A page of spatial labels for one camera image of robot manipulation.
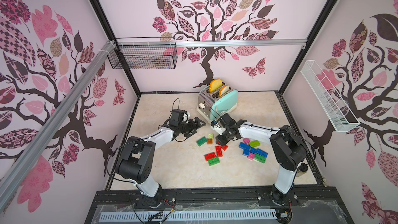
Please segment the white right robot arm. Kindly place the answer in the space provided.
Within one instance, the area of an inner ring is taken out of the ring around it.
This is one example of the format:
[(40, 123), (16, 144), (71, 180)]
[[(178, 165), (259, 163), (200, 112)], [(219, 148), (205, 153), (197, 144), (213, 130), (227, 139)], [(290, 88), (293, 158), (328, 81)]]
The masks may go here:
[(271, 198), (276, 205), (287, 202), (288, 193), (293, 188), (299, 166), (308, 154), (303, 139), (288, 125), (272, 128), (249, 123), (246, 120), (235, 121), (224, 114), (210, 123), (218, 133), (216, 143), (224, 146), (234, 139), (249, 138), (272, 146), (279, 164), (277, 179), (272, 185)]

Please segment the dark green lego brick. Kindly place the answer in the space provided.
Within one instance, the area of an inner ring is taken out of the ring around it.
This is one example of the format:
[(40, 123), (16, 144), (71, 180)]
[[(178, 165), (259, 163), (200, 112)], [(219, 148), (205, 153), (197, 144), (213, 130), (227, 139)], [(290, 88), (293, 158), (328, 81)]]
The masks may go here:
[(204, 144), (206, 144), (207, 143), (207, 138), (206, 137), (202, 137), (202, 138), (200, 138), (198, 141), (197, 141), (197, 145), (200, 147), (200, 146), (202, 146), (202, 145), (204, 145)]

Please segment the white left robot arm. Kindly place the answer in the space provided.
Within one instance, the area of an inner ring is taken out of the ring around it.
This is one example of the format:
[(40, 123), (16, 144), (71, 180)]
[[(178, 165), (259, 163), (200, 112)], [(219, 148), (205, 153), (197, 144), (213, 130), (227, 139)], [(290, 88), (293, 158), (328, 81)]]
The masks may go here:
[(116, 173), (138, 188), (148, 206), (158, 207), (162, 200), (162, 187), (151, 175), (155, 150), (175, 141), (181, 134), (189, 138), (205, 125), (199, 117), (182, 121), (169, 119), (149, 136), (129, 137), (117, 160)]

